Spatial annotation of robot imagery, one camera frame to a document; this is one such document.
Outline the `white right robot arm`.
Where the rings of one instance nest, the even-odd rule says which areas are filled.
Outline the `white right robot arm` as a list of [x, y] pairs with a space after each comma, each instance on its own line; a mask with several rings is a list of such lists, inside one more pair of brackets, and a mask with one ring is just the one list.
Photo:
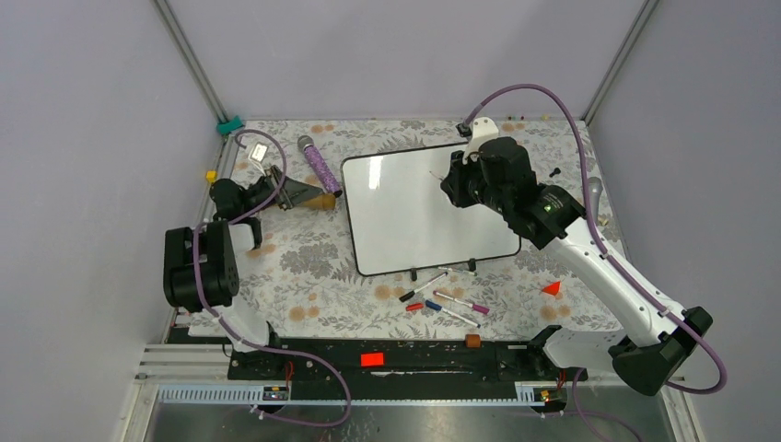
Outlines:
[[527, 150], [509, 137], [451, 153], [440, 188], [456, 207], [481, 204], [501, 215], [520, 238], [567, 267], [620, 323], [608, 332], [546, 327], [528, 355], [537, 378], [553, 378], [563, 368], [608, 371], [654, 396], [713, 323], [704, 308], [684, 308], [664, 296], [593, 235], [584, 206], [564, 188], [539, 183]]

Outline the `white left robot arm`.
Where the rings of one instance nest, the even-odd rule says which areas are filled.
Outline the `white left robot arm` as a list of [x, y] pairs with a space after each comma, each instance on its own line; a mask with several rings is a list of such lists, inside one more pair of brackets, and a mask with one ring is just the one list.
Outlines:
[[286, 178], [277, 166], [268, 168], [248, 187], [231, 179], [216, 180], [209, 197], [215, 205], [210, 221], [165, 233], [165, 298], [174, 308], [207, 313], [236, 351], [252, 352], [250, 364], [260, 376], [275, 378], [285, 369], [286, 355], [273, 345], [274, 330], [268, 320], [239, 297], [236, 258], [261, 248], [262, 222], [257, 212], [274, 205], [283, 210], [297, 206], [332, 210], [336, 197]]

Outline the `white black-framed whiteboard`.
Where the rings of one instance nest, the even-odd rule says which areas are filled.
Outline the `white black-framed whiteboard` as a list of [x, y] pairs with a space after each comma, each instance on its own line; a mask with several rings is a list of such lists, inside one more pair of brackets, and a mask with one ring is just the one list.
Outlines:
[[512, 257], [520, 239], [501, 215], [453, 206], [440, 189], [463, 143], [353, 156], [341, 165], [356, 269], [363, 276]]

